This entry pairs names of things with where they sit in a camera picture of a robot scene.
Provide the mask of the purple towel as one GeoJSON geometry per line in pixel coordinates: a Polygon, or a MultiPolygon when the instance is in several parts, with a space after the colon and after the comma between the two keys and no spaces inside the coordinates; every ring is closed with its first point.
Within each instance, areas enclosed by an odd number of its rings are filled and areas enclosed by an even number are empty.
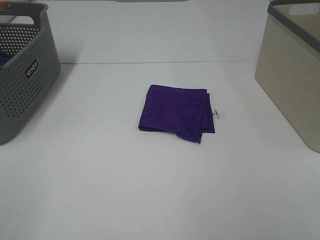
{"type": "Polygon", "coordinates": [[[146,94],[138,129],[168,132],[193,143],[204,133],[215,133],[210,94],[206,89],[189,89],[152,84],[146,94]]]}

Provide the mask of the beige basket with grey rim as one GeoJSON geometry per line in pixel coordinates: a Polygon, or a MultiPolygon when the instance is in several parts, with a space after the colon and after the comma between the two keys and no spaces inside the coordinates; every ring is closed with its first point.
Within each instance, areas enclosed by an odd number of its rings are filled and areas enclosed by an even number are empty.
{"type": "Polygon", "coordinates": [[[255,79],[303,142],[320,150],[320,12],[318,0],[272,0],[255,79]]]}

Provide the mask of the grey perforated plastic basket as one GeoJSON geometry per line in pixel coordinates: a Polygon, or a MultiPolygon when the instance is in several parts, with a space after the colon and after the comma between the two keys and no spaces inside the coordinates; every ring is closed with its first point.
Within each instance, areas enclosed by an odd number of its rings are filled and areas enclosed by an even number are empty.
{"type": "Polygon", "coordinates": [[[0,52],[12,56],[0,67],[0,142],[5,144],[29,122],[57,80],[61,66],[53,38],[48,6],[11,4],[1,16],[29,17],[32,24],[1,23],[0,52]]]}

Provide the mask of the blue cloth in grey basket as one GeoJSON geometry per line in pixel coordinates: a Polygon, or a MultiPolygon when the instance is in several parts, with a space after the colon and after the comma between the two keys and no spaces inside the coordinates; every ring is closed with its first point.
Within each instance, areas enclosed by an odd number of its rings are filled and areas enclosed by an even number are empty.
{"type": "Polygon", "coordinates": [[[12,59],[12,57],[12,55],[0,52],[0,66],[4,66],[7,62],[9,62],[12,59]]]}

